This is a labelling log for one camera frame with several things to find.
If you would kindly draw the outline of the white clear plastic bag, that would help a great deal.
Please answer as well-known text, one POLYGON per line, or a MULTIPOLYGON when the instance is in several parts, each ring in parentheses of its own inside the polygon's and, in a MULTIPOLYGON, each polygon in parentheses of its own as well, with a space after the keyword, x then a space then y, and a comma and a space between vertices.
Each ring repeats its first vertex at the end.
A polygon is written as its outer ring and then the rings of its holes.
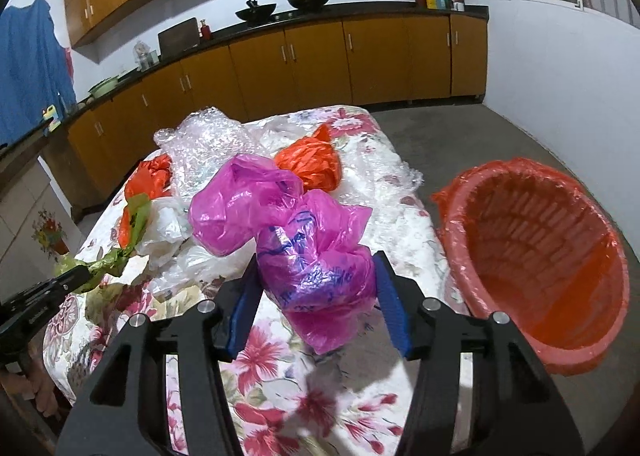
POLYGON ((160 197, 151 202, 149 220, 137 255, 148 257, 149 289, 157 300, 166 301, 186 288, 198 287, 213 297, 227 280, 243 275, 255 252, 250 239, 225 257, 210 254, 192 237, 188 213, 180 200, 160 197))

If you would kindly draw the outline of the magenta plastic bag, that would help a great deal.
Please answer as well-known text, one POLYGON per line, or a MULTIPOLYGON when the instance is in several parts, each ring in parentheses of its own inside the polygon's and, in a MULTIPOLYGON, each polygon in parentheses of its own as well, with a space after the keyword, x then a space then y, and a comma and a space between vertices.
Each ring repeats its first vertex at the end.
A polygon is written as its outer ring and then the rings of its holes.
POLYGON ((299 337, 324 354, 349 343, 376 299, 374 265, 361 238, 372 211, 306 190, 269 158, 237 155, 195 194, 193 237, 225 257, 255 244, 262 284, 299 337))

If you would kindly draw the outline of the clear bubble wrap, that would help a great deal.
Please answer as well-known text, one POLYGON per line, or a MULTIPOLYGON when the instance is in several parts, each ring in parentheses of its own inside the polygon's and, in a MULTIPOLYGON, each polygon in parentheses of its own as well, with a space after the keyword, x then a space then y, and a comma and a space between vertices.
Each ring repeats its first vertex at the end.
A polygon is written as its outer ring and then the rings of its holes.
POLYGON ((234 156, 268 157, 241 122, 215 107, 190 113, 175 129, 156 131, 153 139, 171 160, 171 194, 185 205, 234 156))

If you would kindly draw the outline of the green plastic wrapper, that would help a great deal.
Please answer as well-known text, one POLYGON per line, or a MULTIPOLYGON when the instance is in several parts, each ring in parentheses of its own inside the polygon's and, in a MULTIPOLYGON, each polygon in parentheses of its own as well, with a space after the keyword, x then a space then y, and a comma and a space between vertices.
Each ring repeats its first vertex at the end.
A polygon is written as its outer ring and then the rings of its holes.
POLYGON ((99 286, 106 275, 113 277, 122 275, 144 235, 151 209, 151 198, 147 194, 142 193, 129 198, 122 213, 118 231, 118 238, 123 238, 124 242, 92 263, 86 263, 74 257, 63 257, 56 265, 54 280, 65 291, 86 293, 99 286))

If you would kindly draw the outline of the red plastic trash basket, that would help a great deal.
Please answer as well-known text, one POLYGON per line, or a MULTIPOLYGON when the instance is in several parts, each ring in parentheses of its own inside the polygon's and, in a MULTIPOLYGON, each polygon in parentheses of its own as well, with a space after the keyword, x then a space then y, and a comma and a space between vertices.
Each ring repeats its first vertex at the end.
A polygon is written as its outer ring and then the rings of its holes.
POLYGON ((604 360, 627 315, 628 265, 582 185, 514 158, 469 169, 432 198, 473 316, 510 315, 552 374, 583 374, 604 360))

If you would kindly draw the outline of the lower wooden kitchen cabinets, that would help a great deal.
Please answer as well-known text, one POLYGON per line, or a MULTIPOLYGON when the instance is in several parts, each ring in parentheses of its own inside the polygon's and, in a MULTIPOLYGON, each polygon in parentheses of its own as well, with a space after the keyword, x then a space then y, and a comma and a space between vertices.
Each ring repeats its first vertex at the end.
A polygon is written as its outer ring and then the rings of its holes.
POLYGON ((363 3, 238 24, 89 101, 48 138, 43 160, 81 215, 111 199, 156 131, 207 107, 250 122, 328 104, 482 98, 488 20, 485 6, 363 3))

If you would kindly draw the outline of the floral tablecloth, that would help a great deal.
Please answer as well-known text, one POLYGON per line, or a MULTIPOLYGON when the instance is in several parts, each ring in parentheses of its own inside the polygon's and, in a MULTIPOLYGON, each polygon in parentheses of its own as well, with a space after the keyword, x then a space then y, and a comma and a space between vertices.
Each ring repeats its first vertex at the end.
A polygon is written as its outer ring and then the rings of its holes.
MULTIPOLYGON (((367 110, 338 104, 243 125, 272 157, 323 123, 342 162, 336 200, 372 211, 362 243, 385 252, 395 272, 426 295, 460 309, 431 216, 416 194, 421 174, 398 156, 367 110)), ((131 315, 169 318, 212 298, 190 287, 157 300, 146 265, 148 257, 135 252, 122 276, 105 276, 93 291, 70 295, 49 321, 44 367, 69 400, 131 315)), ((378 309, 359 318, 351 343, 317 355, 269 299, 259 304, 245 350, 221 366, 236 433, 249 455, 393 454, 417 372, 390 343, 378 309)))

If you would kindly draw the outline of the small orange plastic bag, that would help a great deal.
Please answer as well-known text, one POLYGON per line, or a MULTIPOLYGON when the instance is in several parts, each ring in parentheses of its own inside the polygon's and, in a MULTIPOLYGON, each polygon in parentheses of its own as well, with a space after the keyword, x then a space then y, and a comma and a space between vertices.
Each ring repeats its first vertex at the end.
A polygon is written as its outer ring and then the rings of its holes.
POLYGON ((171 159, 166 153, 139 163, 134 174, 125 185, 125 200, 127 202, 118 225, 118 244, 121 248, 132 245, 131 234, 134 228, 134 204, 140 195, 149 200, 170 195, 171 159))

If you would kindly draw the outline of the green pot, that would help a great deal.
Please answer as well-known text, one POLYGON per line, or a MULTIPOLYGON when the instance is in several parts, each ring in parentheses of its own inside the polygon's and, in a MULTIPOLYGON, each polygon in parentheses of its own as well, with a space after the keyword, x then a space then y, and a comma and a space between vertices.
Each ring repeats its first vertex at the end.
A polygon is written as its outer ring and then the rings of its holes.
POLYGON ((104 80, 94 84, 89 88, 88 93, 93 99, 98 99, 108 93, 111 93, 112 90, 115 90, 117 85, 117 76, 111 76, 111 78, 104 78, 104 80))

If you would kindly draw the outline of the blue hanging cloth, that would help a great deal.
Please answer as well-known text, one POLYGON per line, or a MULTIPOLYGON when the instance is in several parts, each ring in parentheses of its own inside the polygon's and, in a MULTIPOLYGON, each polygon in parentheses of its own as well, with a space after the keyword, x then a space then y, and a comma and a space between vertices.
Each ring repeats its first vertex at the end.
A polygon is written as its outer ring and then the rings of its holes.
POLYGON ((0 68, 3 144, 12 145, 39 127, 49 106, 64 119, 76 104, 70 56, 58 43, 46 0, 2 12, 0 68))

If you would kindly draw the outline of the glass jar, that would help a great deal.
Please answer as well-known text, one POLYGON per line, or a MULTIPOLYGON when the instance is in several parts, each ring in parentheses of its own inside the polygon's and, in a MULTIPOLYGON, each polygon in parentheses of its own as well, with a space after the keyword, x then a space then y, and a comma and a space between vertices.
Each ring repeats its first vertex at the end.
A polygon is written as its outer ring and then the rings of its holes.
POLYGON ((136 60, 139 71, 148 70, 160 62, 157 51, 142 41, 137 41, 134 44, 134 60, 136 60))

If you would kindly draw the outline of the dark cutting board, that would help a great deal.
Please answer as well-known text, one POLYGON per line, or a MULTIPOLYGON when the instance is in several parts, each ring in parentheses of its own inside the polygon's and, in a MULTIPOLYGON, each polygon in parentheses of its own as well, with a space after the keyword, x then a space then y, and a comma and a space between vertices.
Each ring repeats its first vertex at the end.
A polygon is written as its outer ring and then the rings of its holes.
POLYGON ((165 61, 181 55, 200 45, 200 30, 195 17, 184 20, 157 34, 160 44, 160 60, 165 61))

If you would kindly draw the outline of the red bottle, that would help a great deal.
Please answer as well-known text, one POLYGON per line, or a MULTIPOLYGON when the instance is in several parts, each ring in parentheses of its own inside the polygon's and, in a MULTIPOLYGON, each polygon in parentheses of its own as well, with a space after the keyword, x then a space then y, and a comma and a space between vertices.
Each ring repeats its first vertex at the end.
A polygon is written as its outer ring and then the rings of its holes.
POLYGON ((209 41, 210 37, 212 36, 212 32, 210 32, 209 26, 206 23, 205 19, 201 20, 201 27, 200 27, 200 31, 201 31, 201 38, 204 41, 209 41))

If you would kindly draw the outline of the flower wall sticker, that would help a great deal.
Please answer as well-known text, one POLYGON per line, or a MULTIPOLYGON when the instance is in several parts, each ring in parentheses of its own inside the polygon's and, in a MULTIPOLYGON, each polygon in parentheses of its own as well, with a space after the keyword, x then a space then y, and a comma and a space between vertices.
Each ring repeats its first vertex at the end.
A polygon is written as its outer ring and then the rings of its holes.
POLYGON ((55 214, 46 209, 39 210, 32 222, 32 239, 38 243, 40 250, 49 259, 63 257, 70 253, 65 238, 66 232, 55 214))

